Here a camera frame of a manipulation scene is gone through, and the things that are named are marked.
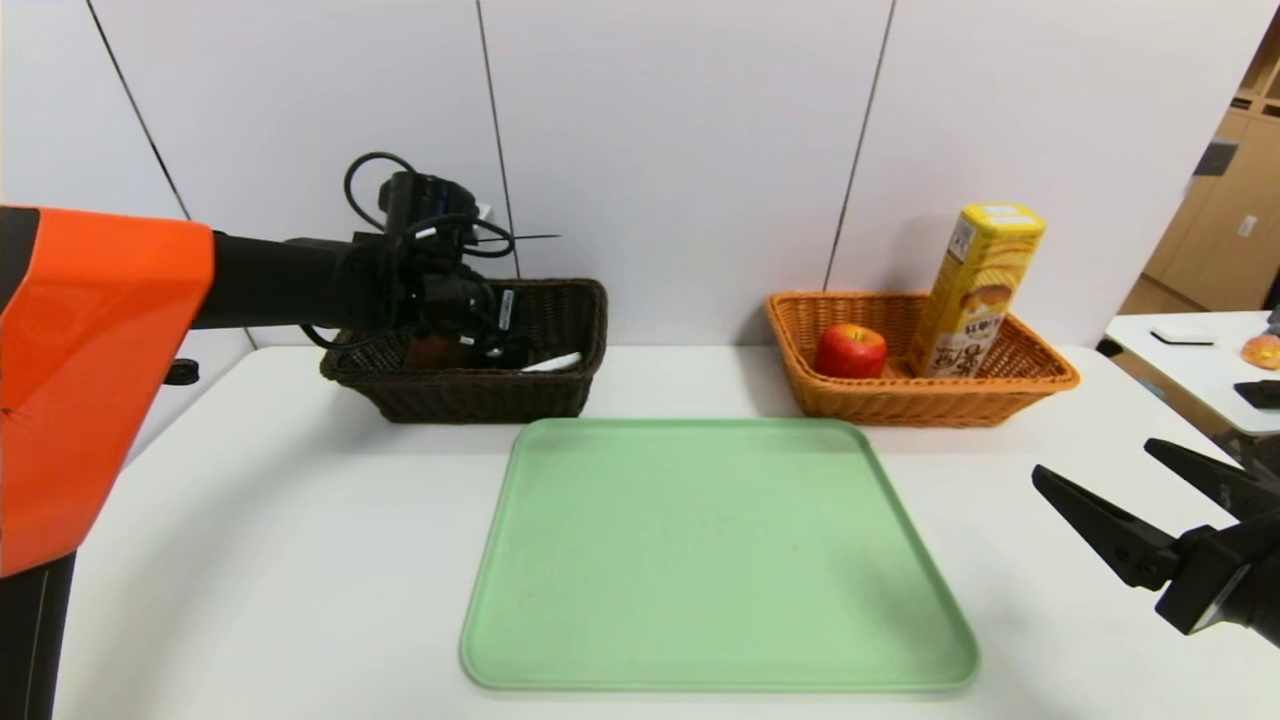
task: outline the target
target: green tray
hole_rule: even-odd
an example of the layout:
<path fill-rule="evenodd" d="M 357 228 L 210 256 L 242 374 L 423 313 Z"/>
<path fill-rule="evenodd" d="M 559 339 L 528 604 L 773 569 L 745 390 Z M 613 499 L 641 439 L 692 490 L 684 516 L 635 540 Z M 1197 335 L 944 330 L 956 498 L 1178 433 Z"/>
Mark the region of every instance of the green tray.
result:
<path fill-rule="evenodd" d="M 978 646 L 867 438 L 837 420 L 541 420 L 462 632 L 494 689 L 899 692 Z"/>

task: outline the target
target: brown wicker basket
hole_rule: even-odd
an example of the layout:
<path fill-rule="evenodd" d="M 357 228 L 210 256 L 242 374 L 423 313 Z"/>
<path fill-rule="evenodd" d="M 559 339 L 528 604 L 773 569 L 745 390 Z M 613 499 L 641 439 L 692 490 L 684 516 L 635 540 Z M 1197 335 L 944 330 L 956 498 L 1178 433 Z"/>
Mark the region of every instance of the brown wicker basket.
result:
<path fill-rule="evenodd" d="M 325 354 L 320 373 L 358 391 L 393 423 L 531 423 L 576 418 L 604 360 L 608 300 L 595 281 L 498 281 L 520 291 L 529 316 L 529 361 L 581 352 L 567 370 L 404 369 L 411 336 L 392 333 L 353 350 Z M 339 342 L 356 336 L 342 333 Z"/>
<path fill-rule="evenodd" d="M 865 425 L 989 427 L 1055 392 L 1079 384 L 1061 355 L 1012 315 L 975 378 L 915 378 L 901 355 L 910 346 L 925 293 L 783 292 L 767 309 L 787 377 L 806 415 Z M 855 323 L 884 336 L 890 361 L 879 379 L 819 375 L 813 356 L 822 332 Z"/>

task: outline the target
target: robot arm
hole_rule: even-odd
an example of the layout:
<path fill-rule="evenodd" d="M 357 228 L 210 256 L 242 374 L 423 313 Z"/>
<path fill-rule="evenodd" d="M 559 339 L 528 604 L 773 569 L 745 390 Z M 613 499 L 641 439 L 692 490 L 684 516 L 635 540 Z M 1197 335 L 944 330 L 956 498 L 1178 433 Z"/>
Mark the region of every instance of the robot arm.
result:
<path fill-rule="evenodd" d="M 0 206 L 0 717 L 50 717 L 76 550 L 188 329 L 312 325 L 467 336 L 502 357 L 498 304 L 466 255 L 515 238 L 462 186 L 404 170 L 385 225 L 269 242 L 180 220 Z M 480 250 L 483 227 L 504 246 Z M 508 352 L 515 356 L 518 352 Z"/>
<path fill-rule="evenodd" d="M 1239 523 L 1174 538 L 1048 468 L 1032 480 L 1121 580 L 1149 591 L 1167 583 L 1156 612 L 1179 632 L 1235 623 L 1280 647 L 1280 488 L 1167 441 L 1144 448 Z"/>

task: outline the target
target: wooden cabinet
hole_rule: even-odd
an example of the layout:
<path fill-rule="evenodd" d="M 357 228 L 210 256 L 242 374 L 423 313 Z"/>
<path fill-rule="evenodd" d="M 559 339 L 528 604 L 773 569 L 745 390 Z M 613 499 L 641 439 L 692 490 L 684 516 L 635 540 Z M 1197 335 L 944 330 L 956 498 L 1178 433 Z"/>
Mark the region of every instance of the wooden cabinet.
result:
<path fill-rule="evenodd" d="M 1280 123 L 1228 113 L 1226 174 L 1196 178 L 1147 274 L 1210 310 L 1256 310 L 1280 268 Z"/>

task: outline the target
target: white table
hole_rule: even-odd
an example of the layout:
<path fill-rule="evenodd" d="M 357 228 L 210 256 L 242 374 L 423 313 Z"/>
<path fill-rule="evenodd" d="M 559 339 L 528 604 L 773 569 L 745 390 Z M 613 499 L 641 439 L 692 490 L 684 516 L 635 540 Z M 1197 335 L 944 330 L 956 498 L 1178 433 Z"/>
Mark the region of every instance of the white table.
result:
<path fill-rule="evenodd" d="M 1101 355 L 995 429 L 868 434 L 983 653 L 938 696 L 506 694 L 458 635 L 517 427 L 390 425 L 252 354 L 120 477 L 76 568 L 58 691 L 70 720 L 1245 717 L 1280 711 L 1280 651 L 1184 638 L 1033 489 L 1043 462 L 1172 532 L 1230 523 L 1142 451 L 1221 455 Z M 613 347 L 588 415 L 792 415 L 776 351 Z"/>
<path fill-rule="evenodd" d="M 1196 323 L 1217 334 L 1210 346 L 1169 345 L 1151 334 L 1157 323 Z M 1217 413 L 1238 432 L 1280 433 L 1280 410 L 1258 410 L 1235 392 L 1235 383 L 1280 379 L 1280 372 L 1254 368 L 1240 359 L 1245 341 L 1267 329 L 1266 311 L 1119 315 L 1107 337 L 1120 343 Z"/>

